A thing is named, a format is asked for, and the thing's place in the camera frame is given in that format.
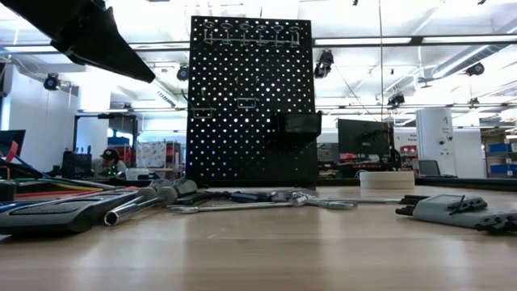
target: ceiling pipe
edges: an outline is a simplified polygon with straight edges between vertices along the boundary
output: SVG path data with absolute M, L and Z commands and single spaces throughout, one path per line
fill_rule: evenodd
M 499 28 L 494 34 L 511 34 L 517 32 L 517 19 L 513 19 L 503 27 Z M 432 79 L 424 79 L 429 82 L 434 79 L 445 78 L 459 71 L 468 69 L 471 65 L 477 64 L 479 61 L 498 53 L 502 49 L 508 47 L 509 44 L 492 44 L 492 45 L 473 45 L 454 57 L 438 65 L 431 71 Z

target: workbench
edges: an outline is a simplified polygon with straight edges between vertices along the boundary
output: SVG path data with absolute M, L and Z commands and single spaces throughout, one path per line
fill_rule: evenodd
M 458 194 L 517 208 L 517 195 L 460 188 L 318 188 L 320 196 Z M 508 290 L 517 235 L 412 220 L 397 205 L 190 215 L 143 212 L 67 238 L 0 236 L 2 290 Z

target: security camera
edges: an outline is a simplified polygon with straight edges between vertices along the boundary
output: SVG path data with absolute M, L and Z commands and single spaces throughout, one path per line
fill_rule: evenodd
M 476 65 L 471 66 L 467 69 L 467 75 L 472 76 L 476 75 L 479 76 L 480 74 L 485 73 L 485 67 L 482 63 L 477 63 Z
M 179 81 L 188 80 L 188 65 L 181 65 L 179 67 L 178 73 L 176 74 L 176 78 L 178 78 Z
M 61 80 L 58 73 L 50 73 L 43 82 L 43 88 L 49 91 L 58 91 L 61 89 Z
M 332 70 L 334 64 L 334 55 L 329 49 L 324 49 L 321 56 L 317 60 L 316 68 L 314 69 L 315 78 L 324 78 Z

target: ceiling light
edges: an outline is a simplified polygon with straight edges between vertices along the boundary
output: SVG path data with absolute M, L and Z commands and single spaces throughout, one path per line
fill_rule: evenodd
M 177 65 L 178 65 L 178 63 L 175 63 L 173 61 L 160 61 L 160 62 L 155 62 L 153 64 L 153 67 L 154 68 L 171 68 L 171 67 L 175 67 Z
M 341 38 L 341 39 L 319 39 L 315 45 L 367 45 L 367 44 L 408 44 L 410 37 L 366 37 L 366 38 Z
M 133 109 L 134 112 L 180 112 L 186 108 L 138 108 Z
M 84 110 L 79 109 L 80 113 L 94 113 L 94 114 L 102 114 L 102 113 L 125 113 L 129 112 L 128 109 L 104 109 L 104 110 Z
M 50 45 L 12 45 L 3 49 L 9 53 L 57 53 L 57 50 Z
M 506 36 L 426 36 L 424 44 L 446 44 L 446 43 L 491 43 L 517 40 L 517 35 Z
M 321 105 L 321 106 L 316 106 L 316 109 L 339 109 L 339 106 L 338 105 L 335 105 L 335 106 Z
M 190 42 L 188 41 L 171 41 L 157 43 L 136 43 L 129 44 L 131 49 L 136 51 L 154 51 L 154 50 L 188 50 Z

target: red object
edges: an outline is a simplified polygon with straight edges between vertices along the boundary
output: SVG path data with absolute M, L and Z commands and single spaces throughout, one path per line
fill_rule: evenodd
M 6 162 L 12 162 L 13 159 L 16 157 L 16 153 L 18 153 L 18 142 L 13 141 L 11 143 L 11 148 L 9 149 L 9 153 L 7 153 L 6 156 Z
M 42 196 L 60 196 L 63 195 L 63 198 L 74 197 L 74 196 L 84 196 L 89 194 L 95 194 L 97 192 L 102 192 L 104 190 L 94 190 L 94 191 L 54 191 L 54 192 L 33 192 L 33 193 L 23 193 L 17 194 L 16 198 L 27 198 L 27 197 L 42 197 Z

